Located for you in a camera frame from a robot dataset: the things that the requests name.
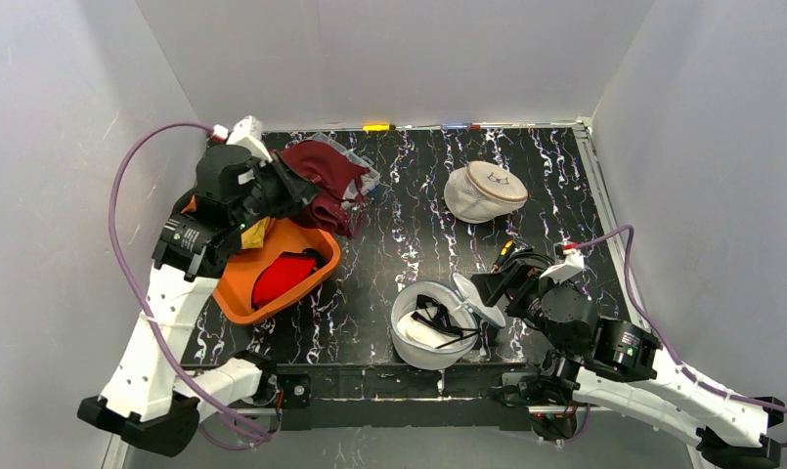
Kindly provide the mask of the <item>maroon bra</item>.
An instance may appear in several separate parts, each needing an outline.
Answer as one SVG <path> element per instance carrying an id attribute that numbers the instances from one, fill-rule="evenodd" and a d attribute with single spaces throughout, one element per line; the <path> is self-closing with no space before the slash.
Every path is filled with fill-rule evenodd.
<path id="1" fill-rule="evenodd" d="M 351 216 L 342 203 L 351 184 L 357 190 L 363 187 L 362 177 L 370 169 L 352 162 L 333 146 L 313 140 L 284 150 L 281 157 L 295 172 L 321 189 L 316 199 L 290 220 L 302 228 L 353 238 L 360 223 L 351 224 Z"/>

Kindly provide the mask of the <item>white mesh bag blue trim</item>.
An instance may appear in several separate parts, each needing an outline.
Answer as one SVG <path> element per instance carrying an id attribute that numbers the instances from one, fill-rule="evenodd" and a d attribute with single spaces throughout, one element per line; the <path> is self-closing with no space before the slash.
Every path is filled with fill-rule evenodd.
<path id="1" fill-rule="evenodd" d="M 471 351 L 483 335 L 483 325 L 506 327 L 504 313 L 481 302 L 471 278 L 451 276 L 450 286 L 418 281 L 396 297 L 389 322 L 392 343 L 407 364 L 424 370 L 442 370 Z"/>

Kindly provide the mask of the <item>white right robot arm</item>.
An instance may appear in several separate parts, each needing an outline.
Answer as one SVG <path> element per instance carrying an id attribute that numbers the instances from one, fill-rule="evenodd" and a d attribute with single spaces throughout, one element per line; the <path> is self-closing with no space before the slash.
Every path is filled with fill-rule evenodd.
<path id="1" fill-rule="evenodd" d="M 513 259 L 459 280 L 475 312 L 521 319 L 550 344 L 546 364 L 503 385 L 507 405 L 602 406 L 674 435 L 719 468 L 779 467 L 782 445 L 768 431 L 782 422 L 783 402 L 736 394 L 675 361 L 654 333 L 602 317 L 573 280 L 581 271 Z"/>

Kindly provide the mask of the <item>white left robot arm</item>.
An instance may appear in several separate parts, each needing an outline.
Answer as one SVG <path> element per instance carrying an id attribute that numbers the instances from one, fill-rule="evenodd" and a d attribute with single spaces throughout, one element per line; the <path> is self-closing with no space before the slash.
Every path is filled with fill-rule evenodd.
<path id="1" fill-rule="evenodd" d="M 111 379 L 83 400 L 78 417 L 126 444 L 164 456 L 181 453 L 200 424 L 233 403 L 256 396 L 264 358 L 240 353 L 191 376 L 181 359 L 197 317 L 215 292 L 242 234 L 265 218 L 288 218 L 318 187 L 277 154 L 261 161 L 241 146 L 208 149 L 195 186 L 173 208 L 153 250 L 147 288 L 130 287 L 141 310 Z"/>

